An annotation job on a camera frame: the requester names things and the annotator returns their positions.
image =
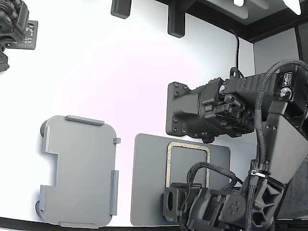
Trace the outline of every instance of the white table surface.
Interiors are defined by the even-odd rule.
[[[127,20],[111,16],[111,0],[26,0],[38,20],[35,51],[6,50],[11,68],[0,74],[0,217],[41,221],[34,206],[40,185],[54,185],[56,158],[41,153],[41,124],[54,115],[103,120],[122,142],[118,215],[109,226],[131,226],[134,139],[166,136],[167,86],[191,89],[227,78],[236,40],[213,25],[186,16],[182,39],[167,34],[167,6],[133,0]],[[241,40],[240,69],[254,74],[253,45]],[[231,169],[247,175],[255,136],[215,144],[231,149]]]

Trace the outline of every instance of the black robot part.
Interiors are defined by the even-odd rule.
[[[23,42],[29,10],[21,0],[0,0],[0,72],[6,71],[8,57],[3,53],[7,44]]]
[[[168,86],[166,133],[188,135],[212,143],[214,138],[228,134],[240,137],[254,131],[255,102],[258,87],[265,74],[230,79],[220,77],[190,90],[178,82]],[[307,74],[301,68],[289,66],[274,74],[266,87],[262,116],[267,117],[272,101],[289,102],[286,118],[295,126],[305,113],[308,95]]]

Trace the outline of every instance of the black metal plate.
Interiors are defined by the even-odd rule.
[[[6,44],[8,49],[23,49],[23,50],[35,50],[37,45],[38,35],[38,21],[28,21],[26,29],[26,37],[22,42],[14,42]]]

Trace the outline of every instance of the black bracket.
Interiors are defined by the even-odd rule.
[[[131,0],[112,0],[111,14],[115,17],[127,19],[130,15]]]
[[[168,34],[181,38],[185,35],[185,13],[196,0],[171,0],[168,12]]]
[[[20,42],[11,42],[6,44],[8,49],[35,50],[38,36],[38,21],[28,20],[24,40]]]

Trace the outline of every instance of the braided cable sleeve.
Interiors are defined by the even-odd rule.
[[[222,174],[226,177],[229,177],[231,179],[231,182],[228,185],[226,185],[225,187],[223,187],[223,189],[228,189],[228,188],[234,187],[238,181],[240,183],[243,183],[230,170],[221,168],[221,167],[216,166],[214,164],[207,163],[207,162],[199,162],[199,163],[195,164],[194,166],[192,166],[191,169],[188,171],[187,176],[186,176],[186,181],[187,181],[187,185],[188,185],[187,194],[186,194],[186,197],[185,197],[185,199],[184,199],[184,201],[183,201],[183,203],[181,204],[181,207],[180,207],[180,229],[182,231],[188,231],[186,224],[184,224],[184,222],[183,222],[182,213],[187,209],[186,203],[187,203],[187,201],[188,201],[188,199],[191,195],[191,192],[192,192],[192,184],[193,184],[194,178],[196,176],[197,171],[201,168],[208,168],[212,171],[218,172],[219,174]]]
[[[252,209],[253,209],[253,197],[255,195],[256,186],[250,185],[248,190],[248,197],[247,197],[247,213],[246,213],[246,231],[251,231],[252,228]]]
[[[275,231],[275,219],[273,220],[270,231]]]
[[[264,96],[264,92],[267,86],[267,83],[269,81],[269,78],[281,67],[283,66],[287,66],[287,65],[297,65],[299,67],[304,68],[306,71],[308,71],[308,64],[301,61],[301,60],[294,60],[294,59],[286,59],[286,60],[282,60],[278,63],[276,63],[275,65],[273,65],[268,72],[265,74],[264,78],[262,79],[259,89],[258,89],[258,94],[257,94],[257,101],[256,101],[256,105],[255,105],[255,110],[256,111],[260,111],[261,107],[262,107],[262,100],[263,100],[263,96]],[[259,123],[262,123],[262,118],[256,118],[259,120]],[[263,135],[263,130],[262,128],[256,128],[256,132],[258,135],[258,139],[259,139],[259,145],[260,145],[260,164],[264,164],[265,163],[265,141],[264,141],[264,135]]]

